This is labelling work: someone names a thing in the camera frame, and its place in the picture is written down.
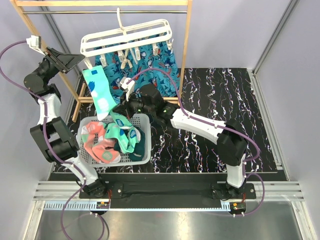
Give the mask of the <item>pink sock front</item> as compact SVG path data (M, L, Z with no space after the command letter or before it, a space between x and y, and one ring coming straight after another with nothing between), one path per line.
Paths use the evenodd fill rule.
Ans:
M106 134L106 126L103 122L91 121L81 128L81 139L84 149L97 162L101 162L101 158L98 157L93 150L95 137L98 137L98 142L101 142Z

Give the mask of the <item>pink sock end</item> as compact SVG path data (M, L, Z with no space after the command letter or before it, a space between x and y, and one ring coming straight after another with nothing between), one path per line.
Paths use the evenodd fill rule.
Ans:
M98 163L112 164L121 160L121 154L115 150L116 141L114 139L104 139L92 147L93 158Z

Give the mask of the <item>green reindeer sock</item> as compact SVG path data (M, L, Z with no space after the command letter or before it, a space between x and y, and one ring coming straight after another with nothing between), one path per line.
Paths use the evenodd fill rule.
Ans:
M125 153L125 154L128 154L128 157L132 162L139 162L143 160L145 155L146 137L145 137L145 133L139 127L135 127L135 128L137 128L141 134L140 142L135 145L135 149L133 153Z

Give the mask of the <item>white plastic clip hanger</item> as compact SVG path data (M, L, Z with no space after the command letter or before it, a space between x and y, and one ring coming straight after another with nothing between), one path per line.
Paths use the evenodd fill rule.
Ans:
M82 37L80 53L85 56L83 62L92 69L90 58L100 56L102 65L107 65L105 54L129 50L135 62L139 47L151 45L153 55L158 54L157 43L168 42L173 35L171 26L166 19L156 19L130 26L123 26L120 9L116 10L119 28L90 33Z

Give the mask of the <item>mint sock with blue logo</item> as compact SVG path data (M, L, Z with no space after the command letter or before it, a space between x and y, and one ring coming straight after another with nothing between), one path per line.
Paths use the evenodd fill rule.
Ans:
M105 139L115 139L124 154L133 153L141 141L141 133L134 126L129 129L122 129L116 123L109 123L106 127Z

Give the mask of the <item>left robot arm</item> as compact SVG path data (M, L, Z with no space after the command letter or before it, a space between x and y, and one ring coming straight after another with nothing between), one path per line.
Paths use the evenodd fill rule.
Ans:
M80 159L77 140L60 116L61 94L55 84L49 83L58 73L68 73L85 57L50 47L43 54L38 67L23 81L40 107L39 121L30 129L30 134L48 162L69 169L88 196L103 198L108 193L108 186L93 167Z

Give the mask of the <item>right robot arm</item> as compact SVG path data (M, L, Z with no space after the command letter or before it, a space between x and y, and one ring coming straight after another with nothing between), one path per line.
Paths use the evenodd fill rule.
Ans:
M212 141L227 170L225 186L213 185L213 193L223 201L243 197L246 184L243 161L248 141L235 120L223 122L186 111L178 104L165 101L152 84L144 85L138 94L124 92L113 111L128 119L134 114L148 114L160 125L192 132Z

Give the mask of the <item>white plastic basket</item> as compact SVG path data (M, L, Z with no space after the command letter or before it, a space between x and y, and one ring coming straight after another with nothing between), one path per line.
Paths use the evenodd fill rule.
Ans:
M129 158L129 154L121 153L121 159L117 163L99 163L94 160L90 154L85 150L84 143L81 138L82 127L87 125L90 122L97 122L98 118L96 116L88 116L83 118L79 123L78 132L76 135L76 140L79 145L79 158L88 163L91 167L94 168L104 168L104 167L124 167L124 166L134 166L134 165L143 165L150 161L151 159L151 150L152 150L152 140L151 140L151 124L150 119L146 114L136 113L129 121L136 127L142 130L145 135L145 146L144 146L144 156L141 161L132 161Z

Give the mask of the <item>blue shark print shorts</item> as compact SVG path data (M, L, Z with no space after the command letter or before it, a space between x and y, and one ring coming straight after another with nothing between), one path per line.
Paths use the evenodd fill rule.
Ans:
M177 88L180 87L180 69L177 66L173 48L167 42L156 44L157 54L151 44L139 46L140 59L129 50L122 50L120 56L126 61L121 62L118 52L105 54L106 66L103 67L110 87L113 99L118 102L123 91L120 89L120 81L124 77L132 78L137 73L150 68L162 69L167 72ZM158 70L150 70L141 74L135 81L134 92L139 93L140 88L147 84L153 84L160 92L162 97L176 97L177 93L172 84L163 73Z

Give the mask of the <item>metal rack rod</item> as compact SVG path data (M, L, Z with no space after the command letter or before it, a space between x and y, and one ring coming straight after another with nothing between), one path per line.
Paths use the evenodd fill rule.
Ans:
M116 10L105 11L22 11L25 15L73 15L73 14L116 14ZM120 10L121 14L187 14L186 10Z

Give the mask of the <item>wooden clothes rack frame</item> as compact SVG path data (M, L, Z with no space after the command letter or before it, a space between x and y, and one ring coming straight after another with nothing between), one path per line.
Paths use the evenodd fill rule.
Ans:
M169 101L172 104L178 104L179 99L182 95L183 90L183 81L185 75L185 66L187 61L187 49L188 49L188 41L189 41L189 31L190 31L190 23L191 23L191 13L192 13L192 0L49 0L49 1L42 1L42 0L10 0L11 4L13 5L16 12L19 14L29 31L32 35L40 35L39 31L28 17L27 14L23 14L24 8L23 7L39 7L43 8L44 10L40 11L49 11L47 7L123 7L123 6L186 6L187 7L187 14L186 14L186 23L185 23L185 33L184 33L184 43L183 43L183 54L182 54L182 63L181 63L181 70L180 70L180 85L179 85L179 92L177 93L177 97L165 97L165 101ZM53 26L56 26L54 20L50 20L51 18L46 17L47 22L51 31L54 35L58 38L61 38L62 43L65 41L62 39L62 35L60 33L54 31ZM71 83L67 78L65 73L59 73L60 78L70 91L71 95L76 101L76 105L74 108L74 113L72 116L72 121L75 123L77 121L80 108L83 104L91 104L93 103L92 97L84 97L84 93L86 90L86 84L83 83L80 89L79 94L77 93L78 87L75 88L71 87Z

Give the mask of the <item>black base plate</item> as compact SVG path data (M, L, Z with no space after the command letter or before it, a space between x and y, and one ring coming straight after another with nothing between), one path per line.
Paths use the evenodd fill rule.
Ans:
M261 197L251 176L239 190L226 186L225 173L115 173L103 174L104 190L82 193L82 198L111 197L111 209L210 210L222 201L256 201Z

